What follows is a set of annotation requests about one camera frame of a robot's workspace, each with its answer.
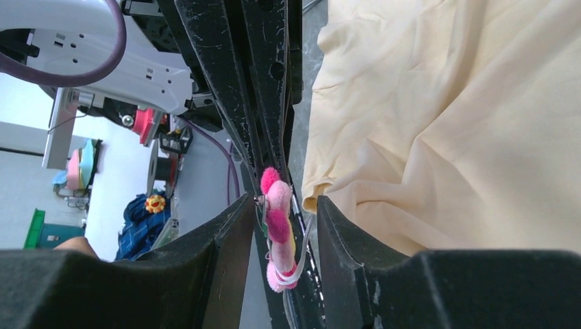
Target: screw hole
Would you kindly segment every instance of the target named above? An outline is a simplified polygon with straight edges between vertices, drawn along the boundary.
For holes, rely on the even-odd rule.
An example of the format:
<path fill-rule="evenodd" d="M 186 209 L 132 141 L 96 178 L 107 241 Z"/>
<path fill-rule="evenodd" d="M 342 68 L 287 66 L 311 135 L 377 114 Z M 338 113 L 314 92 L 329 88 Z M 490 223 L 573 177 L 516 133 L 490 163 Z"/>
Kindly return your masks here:
<path fill-rule="evenodd" d="M 284 65 L 279 62 L 274 62 L 271 65 L 271 77 L 275 80 L 282 80 L 284 77 Z"/>
<path fill-rule="evenodd" d="M 274 8 L 273 0 L 258 0 L 258 7 L 263 12 L 270 12 Z"/>

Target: blue plaid fabric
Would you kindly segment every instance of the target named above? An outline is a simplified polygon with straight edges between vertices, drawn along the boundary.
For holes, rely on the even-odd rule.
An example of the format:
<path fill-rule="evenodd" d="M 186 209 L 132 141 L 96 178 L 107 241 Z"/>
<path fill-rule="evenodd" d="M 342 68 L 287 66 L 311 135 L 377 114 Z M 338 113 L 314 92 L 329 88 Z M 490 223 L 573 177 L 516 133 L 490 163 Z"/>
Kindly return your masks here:
<path fill-rule="evenodd" d="M 147 196 L 141 194 L 127 205 L 123 213 L 125 226 L 119 234 L 119 251 L 115 260 L 135 260 L 148 252 L 169 219 L 171 215 L 169 199 L 166 199 L 165 209 L 157 214 L 145 210 L 146 200 Z"/>

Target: beige cloth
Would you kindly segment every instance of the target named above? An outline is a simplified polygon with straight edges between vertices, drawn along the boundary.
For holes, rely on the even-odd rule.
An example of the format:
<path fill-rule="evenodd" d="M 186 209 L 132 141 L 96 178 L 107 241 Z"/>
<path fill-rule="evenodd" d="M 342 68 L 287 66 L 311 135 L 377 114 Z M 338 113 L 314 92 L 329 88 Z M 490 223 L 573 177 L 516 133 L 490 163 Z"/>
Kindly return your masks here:
<path fill-rule="evenodd" d="M 578 0 L 329 0 L 303 206 L 405 254 L 581 252 Z"/>

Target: hole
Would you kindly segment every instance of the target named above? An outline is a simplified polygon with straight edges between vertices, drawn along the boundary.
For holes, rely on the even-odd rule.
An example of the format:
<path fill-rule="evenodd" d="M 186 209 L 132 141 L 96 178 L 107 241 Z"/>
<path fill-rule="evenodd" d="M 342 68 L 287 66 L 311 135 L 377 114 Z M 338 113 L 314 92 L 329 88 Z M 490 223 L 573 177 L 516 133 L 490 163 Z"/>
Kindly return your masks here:
<path fill-rule="evenodd" d="M 258 0 L 258 7 L 263 12 L 270 12 L 274 8 L 273 0 Z"/>
<path fill-rule="evenodd" d="M 274 62 L 271 65 L 271 77 L 275 80 L 282 80 L 284 77 L 284 65 L 279 62 Z"/>

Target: cream fabric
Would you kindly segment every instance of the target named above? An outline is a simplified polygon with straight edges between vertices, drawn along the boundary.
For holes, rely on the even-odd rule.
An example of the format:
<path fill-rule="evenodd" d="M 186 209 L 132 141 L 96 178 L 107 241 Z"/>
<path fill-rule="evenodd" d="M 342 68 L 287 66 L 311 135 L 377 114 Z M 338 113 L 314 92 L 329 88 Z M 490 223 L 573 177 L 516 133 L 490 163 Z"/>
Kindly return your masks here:
<path fill-rule="evenodd" d="M 329 0 L 303 206 L 405 254 L 581 252 L 581 2 Z"/>

